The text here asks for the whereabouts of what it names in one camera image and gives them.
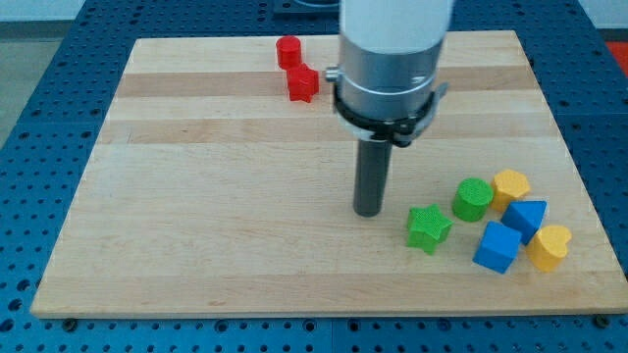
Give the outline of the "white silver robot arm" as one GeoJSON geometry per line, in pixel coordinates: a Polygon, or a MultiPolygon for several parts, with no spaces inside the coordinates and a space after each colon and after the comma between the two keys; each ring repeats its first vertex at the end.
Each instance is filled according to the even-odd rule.
{"type": "Polygon", "coordinates": [[[453,0],[341,0],[336,100],[376,121],[400,120],[431,94],[453,0]]]}

